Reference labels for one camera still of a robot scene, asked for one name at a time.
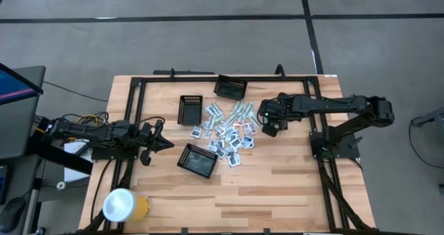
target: computer monitor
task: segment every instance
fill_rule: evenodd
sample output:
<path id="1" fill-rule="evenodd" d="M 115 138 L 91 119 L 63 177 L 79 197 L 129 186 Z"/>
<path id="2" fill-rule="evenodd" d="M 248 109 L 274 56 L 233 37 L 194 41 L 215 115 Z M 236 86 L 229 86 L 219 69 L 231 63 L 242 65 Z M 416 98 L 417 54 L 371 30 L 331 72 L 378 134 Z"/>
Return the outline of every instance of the computer monitor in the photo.
<path id="1" fill-rule="evenodd" d="M 0 105 L 41 94 L 43 89 L 0 63 Z"/>

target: wooden table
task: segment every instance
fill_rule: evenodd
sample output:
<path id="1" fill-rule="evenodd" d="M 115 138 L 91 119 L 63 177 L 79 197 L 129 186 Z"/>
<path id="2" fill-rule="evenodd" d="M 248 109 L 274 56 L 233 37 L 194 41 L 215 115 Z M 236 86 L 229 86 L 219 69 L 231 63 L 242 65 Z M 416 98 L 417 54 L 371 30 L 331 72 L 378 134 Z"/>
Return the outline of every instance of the wooden table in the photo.
<path id="1" fill-rule="evenodd" d="M 342 97 L 337 77 L 318 78 L 323 96 Z M 123 119 L 130 79 L 131 76 L 114 78 L 107 108 L 111 121 Z M 279 132 L 275 138 L 258 132 L 254 136 L 255 148 L 239 152 L 242 165 L 230 168 L 226 159 L 219 160 L 209 180 L 176 166 L 187 143 L 202 148 L 209 143 L 204 134 L 200 139 L 191 138 L 192 127 L 177 124 L 180 95 L 203 95 L 204 107 L 216 102 L 225 117 L 235 104 L 233 100 L 216 96 L 214 84 L 147 84 L 142 119 L 163 116 L 166 123 L 162 135 L 176 146 L 152 155 L 149 167 L 142 166 L 139 160 L 135 162 L 130 189 L 149 196 L 153 209 L 144 222 L 126 223 L 124 232 L 180 232 L 182 227 L 188 227 L 190 232 L 262 232 L 264 228 L 274 232 L 328 231 L 318 166 L 308 139 L 308 119 L 289 123 L 289 129 Z M 244 102 L 253 102 L 257 111 L 261 100 L 276 97 L 279 92 L 303 94 L 304 89 L 300 82 L 249 82 Z M 204 112 L 203 120 L 208 118 Z M 338 125 L 346 119 L 346 114 L 327 114 L 329 125 Z M 92 198 L 105 163 L 94 165 L 79 228 L 89 224 Z M 349 159 L 338 159 L 337 164 L 344 197 L 365 223 L 374 226 L 360 169 Z M 114 162 L 105 172 L 94 215 L 110 191 L 113 168 Z M 340 227 L 334 197 L 332 202 L 336 226 Z"/>

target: black mesh basket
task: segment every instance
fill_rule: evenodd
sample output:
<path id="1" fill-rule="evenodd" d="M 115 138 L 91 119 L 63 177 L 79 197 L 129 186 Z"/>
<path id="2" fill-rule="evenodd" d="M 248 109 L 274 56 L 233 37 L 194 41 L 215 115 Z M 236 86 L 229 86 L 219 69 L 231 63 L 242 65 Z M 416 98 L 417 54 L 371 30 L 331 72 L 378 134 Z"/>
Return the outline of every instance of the black mesh basket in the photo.
<path id="1" fill-rule="evenodd" d="M 202 96 L 180 96 L 178 124 L 200 125 Z"/>
<path id="2" fill-rule="evenodd" d="M 218 96 L 240 101 L 245 97 L 247 83 L 246 80 L 219 75 L 214 93 Z"/>
<path id="3" fill-rule="evenodd" d="M 178 166 L 208 179 L 213 173 L 217 159 L 215 153 L 188 143 L 179 158 Z"/>

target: monitor screen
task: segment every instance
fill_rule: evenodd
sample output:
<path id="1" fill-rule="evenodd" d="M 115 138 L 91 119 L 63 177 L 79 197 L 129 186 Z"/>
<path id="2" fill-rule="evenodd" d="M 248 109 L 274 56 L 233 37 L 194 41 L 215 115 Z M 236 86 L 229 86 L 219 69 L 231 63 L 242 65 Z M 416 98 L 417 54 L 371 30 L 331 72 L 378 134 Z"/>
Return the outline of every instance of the monitor screen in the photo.
<path id="1" fill-rule="evenodd" d="M 26 83 L 0 70 L 0 104 L 34 96 L 36 93 L 37 91 Z"/>

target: yellow cup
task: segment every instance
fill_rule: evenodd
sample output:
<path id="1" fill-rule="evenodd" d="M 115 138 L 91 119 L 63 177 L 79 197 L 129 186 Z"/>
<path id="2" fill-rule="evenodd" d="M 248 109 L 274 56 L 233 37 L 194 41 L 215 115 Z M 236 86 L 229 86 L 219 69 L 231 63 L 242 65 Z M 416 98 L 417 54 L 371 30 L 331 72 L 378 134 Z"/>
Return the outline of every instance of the yellow cup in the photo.
<path id="1" fill-rule="evenodd" d="M 112 222 L 144 220 L 151 208 L 148 196 L 128 189 L 115 189 L 103 201 L 103 215 Z"/>

